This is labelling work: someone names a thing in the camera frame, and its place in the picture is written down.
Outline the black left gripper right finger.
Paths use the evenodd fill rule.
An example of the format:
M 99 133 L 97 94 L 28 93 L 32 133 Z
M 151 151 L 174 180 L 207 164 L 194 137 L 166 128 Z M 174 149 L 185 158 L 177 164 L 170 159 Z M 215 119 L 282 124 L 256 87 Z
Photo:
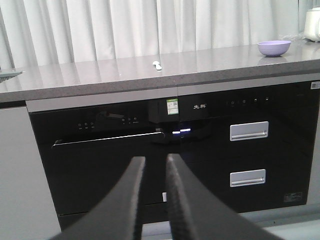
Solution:
M 168 218 L 174 240 L 278 240 L 212 194 L 181 156 L 166 160 Z

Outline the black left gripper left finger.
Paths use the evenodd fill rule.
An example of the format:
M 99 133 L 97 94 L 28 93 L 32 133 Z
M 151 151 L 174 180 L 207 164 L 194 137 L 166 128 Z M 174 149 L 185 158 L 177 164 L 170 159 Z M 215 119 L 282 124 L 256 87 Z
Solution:
M 146 158 L 134 156 L 112 190 L 53 240 L 140 240 Z

